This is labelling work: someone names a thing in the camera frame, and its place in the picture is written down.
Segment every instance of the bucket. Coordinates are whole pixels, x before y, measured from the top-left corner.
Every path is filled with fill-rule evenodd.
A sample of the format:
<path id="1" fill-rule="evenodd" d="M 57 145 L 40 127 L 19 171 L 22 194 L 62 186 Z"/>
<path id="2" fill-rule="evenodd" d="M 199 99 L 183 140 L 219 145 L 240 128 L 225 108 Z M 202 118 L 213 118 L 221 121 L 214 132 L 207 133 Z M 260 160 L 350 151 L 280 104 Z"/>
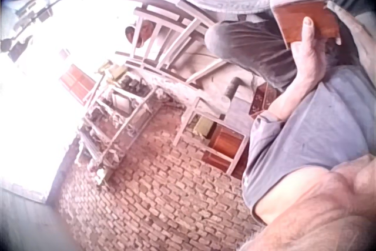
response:
<path id="1" fill-rule="evenodd" d="M 149 20 L 142 21 L 142 26 L 140 30 L 140 35 L 137 40 L 136 48 L 141 48 L 145 44 L 145 42 L 152 36 L 152 33 L 155 29 L 156 24 Z M 133 36 L 135 35 L 136 24 L 129 25 L 125 28 L 125 37 L 127 40 L 132 43 Z"/>

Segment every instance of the window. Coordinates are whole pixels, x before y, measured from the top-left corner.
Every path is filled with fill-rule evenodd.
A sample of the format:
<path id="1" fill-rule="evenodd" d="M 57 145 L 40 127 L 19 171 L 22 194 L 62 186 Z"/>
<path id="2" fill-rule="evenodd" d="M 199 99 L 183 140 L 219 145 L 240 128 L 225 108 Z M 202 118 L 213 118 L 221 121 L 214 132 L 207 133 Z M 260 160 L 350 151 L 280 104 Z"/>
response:
<path id="1" fill-rule="evenodd" d="M 81 105 L 85 104 L 85 96 L 95 85 L 95 81 L 74 64 L 71 64 L 69 70 L 59 80 Z"/>

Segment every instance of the wall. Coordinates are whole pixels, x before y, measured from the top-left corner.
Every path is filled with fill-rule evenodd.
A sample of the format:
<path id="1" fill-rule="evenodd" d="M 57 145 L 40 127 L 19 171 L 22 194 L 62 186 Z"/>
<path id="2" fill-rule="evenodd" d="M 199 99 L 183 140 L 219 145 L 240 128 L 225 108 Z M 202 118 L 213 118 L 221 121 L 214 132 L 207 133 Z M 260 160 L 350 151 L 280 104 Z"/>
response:
<path id="1" fill-rule="evenodd" d="M 259 229 L 239 180 L 172 147 L 181 114 L 162 108 L 102 191 L 72 167 L 57 209 L 85 250 L 235 250 Z"/>
<path id="2" fill-rule="evenodd" d="M 0 189 L 1 243 L 14 251 L 80 251 L 49 206 Z"/>

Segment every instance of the gray pants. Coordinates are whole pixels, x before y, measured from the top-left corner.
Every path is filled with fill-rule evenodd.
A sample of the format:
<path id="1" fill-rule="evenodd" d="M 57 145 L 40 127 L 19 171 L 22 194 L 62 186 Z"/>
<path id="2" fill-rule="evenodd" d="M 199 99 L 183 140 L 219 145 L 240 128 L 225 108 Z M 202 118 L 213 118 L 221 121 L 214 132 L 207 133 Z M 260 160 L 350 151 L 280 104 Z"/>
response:
<path id="1" fill-rule="evenodd" d="M 372 0 L 333 0 L 353 16 L 373 11 Z M 358 63 L 357 49 L 347 27 L 340 23 L 342 45 L 327 44 L 329 66 Z M 296 76 L 291 51 L 286 50 L 277 22 L 224 21 L 212 26 L 205 35 L 209 51 L 243 69 L 262 76 L 283 91 Z"/>

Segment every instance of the gray shirt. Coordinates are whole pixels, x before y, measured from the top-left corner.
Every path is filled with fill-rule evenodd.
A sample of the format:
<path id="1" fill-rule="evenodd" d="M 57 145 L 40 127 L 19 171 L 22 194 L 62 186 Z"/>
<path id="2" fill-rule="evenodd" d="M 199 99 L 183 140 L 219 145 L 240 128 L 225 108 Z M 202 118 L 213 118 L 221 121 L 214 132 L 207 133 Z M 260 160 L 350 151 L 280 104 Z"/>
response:
<path id="1" fill-rule="evenodd" d="M 265 111 L 254 121 L 243 198 L 257 202 L 284 176 L 307 166 L 332 169 L 376 155 L 376 91 L 357 66 L 339 66 L 299 104 L 286 123 Z"/>

